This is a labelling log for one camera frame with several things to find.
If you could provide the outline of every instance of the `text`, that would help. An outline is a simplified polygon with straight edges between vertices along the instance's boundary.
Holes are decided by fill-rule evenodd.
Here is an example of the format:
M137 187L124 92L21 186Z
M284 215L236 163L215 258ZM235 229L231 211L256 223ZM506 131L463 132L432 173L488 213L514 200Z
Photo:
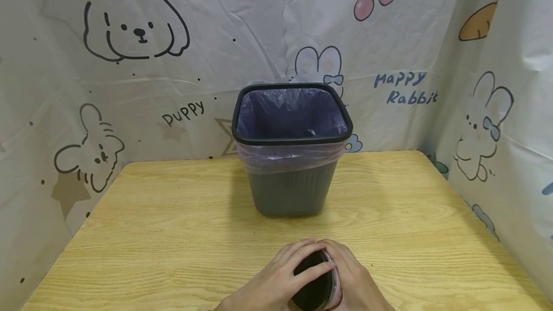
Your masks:
M409 84L411 84L412 86L418 86L419 83L421 83L422 80L426 77L426 72L417 72L417 74L418 75L416 75L416 79L415 72L407 72L407 74L405 74L404 72L400 72L395 77L392 74L378 74L377 77L374 79L374 87L378 87L379 83L393 84L394 86L398 86L401 83L403 83L404 86L408 86Z
M200 103L189 103L186 106L179 108L179 111L176 112L176 114L164 114L161 117L167 125L171 127L175 120L183 121L184 118L192 120L195 116L200 116L202 114L204 114L204 104L200 101Z
M436 102L438 100L438 92L430 94L428 97L425 96L425 91L423 90L421 93L417 93L416 90L413 90L411 96L409 96L409 99L407 99L406 96L402 96L400 92L397 90L392 90L390 95L388 96L388 100L386 100L387 104L408 104L408 105L414 105L414 104L429 104Z

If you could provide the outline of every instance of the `finger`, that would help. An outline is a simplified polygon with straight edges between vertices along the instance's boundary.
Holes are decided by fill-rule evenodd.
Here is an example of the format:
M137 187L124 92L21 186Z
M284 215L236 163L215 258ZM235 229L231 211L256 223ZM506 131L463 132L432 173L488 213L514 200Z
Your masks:
M342 249L342 252L347 256L349 257L349 259L352 261L352 262L355 262L357 264L360 264L359 261L357 260L357 258L355 257L355 254L353 254L353 252L351 252L351 250L346 246L346 245L343 245L342 243L339 243L337 242L337 244L340 246L340 248Z
M279 252L276 253L275 257L273 258L273 261L276 262L276 261L279 261L282 256L284 256L284 253L290 249L290 246L292 246L291 243L287 244L287 245L284 245L282 249L279 250Z
M335 265L332 262L323 262L317 264L314 267L306 269L301 274L294 276L292 279L292 285L294 286L294 294L296 294L300 289L302 289L308 283L316 280L321 277L323 274L331 271Z
M310 254L313 252L322 250L325 248L325 243L323 242L313 242L309 245L303 246L302 248L298 249L290 259L288 259L288 265L292 267L292 270L294 270L303 260L305 260Z
M321 242L325 244L325 250L330 255L330 258L336 264L336 269L338 270L339 275L351 274L352 263L351 259L346 255L342 246L333 240L324 239Z
M309 245L310 243L314 243L315 238L309 238L309 239L303 239L298 242L292 243L290 246L288 246L288 249L283 253L283 256L281 256L281 260L288 261L290 257L297 252L297 250L303 248L304 246Z

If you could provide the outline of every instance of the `hand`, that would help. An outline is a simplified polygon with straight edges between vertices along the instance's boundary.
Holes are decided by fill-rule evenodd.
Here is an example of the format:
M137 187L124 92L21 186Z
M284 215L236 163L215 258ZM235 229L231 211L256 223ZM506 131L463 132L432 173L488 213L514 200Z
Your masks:
M341 243L322 240L342 285L342 302L334 311L394 311L378 289L369 271Z
M290 311L288 301L302 287L334 268L325 262L294 276L294 269L323 242L304 239L284 246L245 286L226 297L214 311Z

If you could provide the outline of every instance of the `trash can ribbed side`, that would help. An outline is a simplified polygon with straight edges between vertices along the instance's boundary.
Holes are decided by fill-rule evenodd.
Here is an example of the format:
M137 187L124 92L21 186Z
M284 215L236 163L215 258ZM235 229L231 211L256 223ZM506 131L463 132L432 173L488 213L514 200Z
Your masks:
M255 208L265 216L310 216L321 211L338 161L271 174L248 173Z

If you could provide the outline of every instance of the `round black lid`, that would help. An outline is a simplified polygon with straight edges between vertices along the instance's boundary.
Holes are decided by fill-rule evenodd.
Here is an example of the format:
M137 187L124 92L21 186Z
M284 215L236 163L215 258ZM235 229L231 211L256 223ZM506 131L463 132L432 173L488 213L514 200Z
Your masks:
M322 251L314 252L295 268L294 275L301 274L308 268L326 261L328 261L326 254ZM333 285L332 271L329 271L300 289L292 297L292 301L303 311L317 310L319 307L326 306L330 301Z

